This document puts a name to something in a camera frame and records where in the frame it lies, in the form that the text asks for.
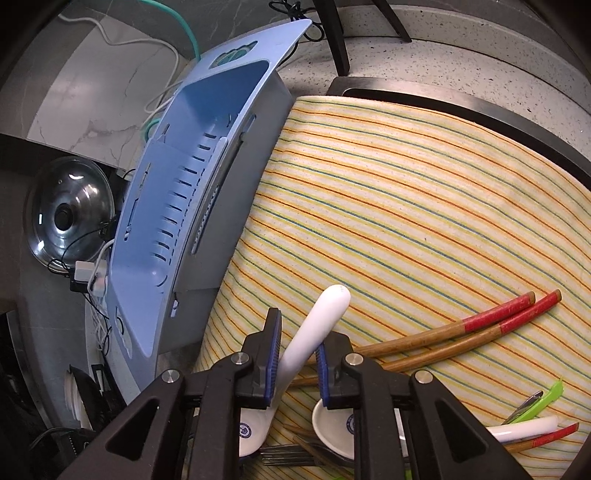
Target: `white cable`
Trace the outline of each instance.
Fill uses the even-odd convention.
[[[144,129],[144,127],[149,124],[150,120],[152,120],[156,116],[156,114],[158,114],[159,112],[161,112],[162,110],[164,110],[170,104],[170,102],[173,101],[173,98],[174,97],[169,98],[164,103],[161,103],[156,110],[152,111],[148,115],[148,118],[146,120],[144,120],[144,123],[141,124],[139,130],[142,131]]]
[[[162,92],[160,92],[158,95],[156,95],[155,97],[153,97],[148,103],[145,104],[144,106],[144,112],[146,113],[154,113],[156,109],[154,110],[150,110],[149,107],[150,105],[152,105],[152,103],[154,103],[156,100],[158,100],[158,98],[160,98],[160,100],[158,100],[158,105],[156,106],[156,108],[158,108],[160,106],[160,103],[162,102],[162,98],[161,95],[166,95],[166,93],[174,87],[178,87],[181,83],[183,82],[183,80],[179,80],[178,82],[174,82],[172,84],[170,84],[169,86],[167,86]]]
[[[100,312],[100,307],[97,305],[95,305],[95,307]],[[103,321],[106,322],[106,320],[104,319],[104,317],[102,317],[101,314],[104,314],[104,312],[101,312],[101,314],[99,314],[94,309],[91,309],[90,311],[92,323],[95,324],[95,339],[96,343],[98,344],[98,350],[102,350],[102,345],[109,334],[107,327],[103,325]]]
[[[166,82],[166,87],[164,88],[164,90],[161,93],[159,93],[155,98],[151,99],[146,104],[146,106],[144,107],[144,110],[146,111],[146,113],[150,113],[150,111],[148,110],[148,107],[150,106],[150,104],[153,103],[153,101],[155,101],[157,99],[158,104],[160,104],[160,102],[162,102],[162,100],[164,99],[166,92],[168,92],[168,90],[173,87],[174,84],[172,84],[171,82],[173,81],[173,78],[174,78],[175,74],[177,73],[178,64],[180,62],[180,57],[178,55],[177,49],[174,48],[170,43],[168,43],[164,40],[160,40],[159,38],[135,38],[133,40],[113,42],[107,36],[107,33],[105,32],[105,29],[100,24],[100,22],[98,20],[95,20],[94,18],[91,18],[91,17],[68,18],[68,17],[64,17],[64,15],[62,15],[62,14],[59,14],[58,17],[60,20],[62,20],[64,22],[68,22],[68,23],[90,22],[92,24],[95,24],[95,26],[99,29],[100,34],[103,36],[105,43],[107,45],[112,46],[112,47],[118,47],[120,45],[130,45],[132,43],[156,43],[156,44],[163,45],[164,47],[169,48],[170,51],[173,52],[173,54],[174,54],[174,68],[173,68],[172,73],[170,74],[170,77],[168,77],[168,80]]]
[[[103,255],[105,254],[105,252],[107,251],[107,249],[111,245],[113,245],[114,243],[115,243],[115,239],[109,240],[106,244],[103,245],[103,248],[100,249],[99,256],[96,258],[96,261],[95,261],[95,267],[92,270],[92,273],[90,274],[90,278],[88,279],[88,283],[86,285],[86,289],[88,290],[88,295],[90,295],[91,297],[93,297],[93,299],[94,299],[94,295],[92,294],[92,284],[95,281],[96,272],[99,269],[100,261],[103,259]]]

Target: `striped towel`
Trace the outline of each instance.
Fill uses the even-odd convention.
[[[297,100],[261,179],[204,337],[197,369],[239,350],[267,309],[282,347],[320,292],[347,285],[336,330],[354,346],[446,325],[528,290],[563,302],[518,331],[430,370],[485,425],[559,377],[544,414],[578,433],[519,454],[559,478],[590,430],[591,193],[546,158],[469,121],[340,97]],[[392,356],[382,360],[392,360]],[[311,428],[316,388],[289,391],[283,422]],[[254,463],[249,478],[331,478],[321,468]]]

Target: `wooden chopstick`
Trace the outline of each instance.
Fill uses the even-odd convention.
[[[343,467],[334,463],[330,458],[328,458],[324,453],[312,447],[312,445],[308,444],[297,435],[294,435],[293,442],[297,443],[300,447],[302,447],[306,452],[308,452],[312,457],[319,460],[320,462],[324,463],[326,466],[332,468],[335,472],[337,472],[341,477],[345,478],[346,480],[355,480],[353,475]]]
[[[492,325],[481,332],[467,335],[466,337],[441,348],[402,358],[394,362],[382,364],[382,368],[390,372],[404,372],[415,368],[424,367],[425,365],[430,365],[435,362],[460,355],[461,353],[469,352],[472,349],[485,345],[486,343],[492,342],[493,340],[497,340],[503,335],[506,335],[516,328],[528,323],[542,313],[550,310],[554,305],[559,303],[561,299],[562,295],[560,290],[555,290],[549,295],[546,295],[540,301],[534,303],[531,307],[522,310],[508,319],[503,320],[501,323]],[[317,383],[317,376],[297,378],[291,383],[290,388],[308,387],[310,385],[316,385]]]
[[[317,439],[318,438],[318,435],[316,435],[316,432],[314,430],[303,429],[301,427],[297,427],[295,425],[292,425],[291,423],[284,423],[283,428],[285,428],[286,430],[288,430],[291,433],[295,433],[297,436],[300,436],[300,437],[304,437],[304,438],[308,438],[308,439]]]
[[[570,435],[571,433],[578,431],[578,429],[579,422],[573,423],[572,425],[569,425],[568,427],[565,427],[563,429],[556,430],[555,432],[547,433],[546,435],[536,437],[535,439],[524,440],[523,442],[516,442],[511,443],[510,445],[505,445],[505,448],[509,453],[523,452],[524,450],[530,450],[532,448],[546,445],[546,443],[560,440],[561,438],[564,438],[567,435]]]
[[[458,322],[450,323],[426,332],[408,335],[406,337],[389,340],[387,342],[373,343],[355,348],[355,352],[361,355],[377,357],[391,355],[393,353],[406,352],[417,348],[426,347],[434,343],[443,342],[451,338],[459,337],[476,330],[483,329],[492,323],[500,322],[510,316],[521,312],[535,303],[535,294],[532,291],[521,295],[513,300],[497,305],[485,312],[478,313]],[[316,363],[316,358],[312,356],[308,365]]]

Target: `black stool leg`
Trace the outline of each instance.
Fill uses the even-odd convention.
[[[350,69],[349,56],[347,55],[343,27],[340,24],[339,12],[336,9],[335,2],[333,0],[314,0],[314,7],[320,17],[326,40],[329,42],[330,52],[335,61],[336,73],[339,77],[346,77]]]
[[[379,11],[382,12],[382,15],[386,17],[386,20],[388,20],[390,25],[394,27],[394,30],[398,35],[400,35],[400,38],[402,38],[402,40],[406,43],[412,42],[412,39],[410,38],[410,35],[408,35],[406,28],[404,28],[404,25],[394,13],[394,10],[392,10],[388,0],[372,0],[372,2],[376,7],[378,7]]]

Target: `blue plastic dish rack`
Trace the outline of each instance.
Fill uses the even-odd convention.
[[[203,337],[293,99],[275,68],[301,20],[203,55],[146,145],[113,245],[109,321],[143,389],[159,353]]]

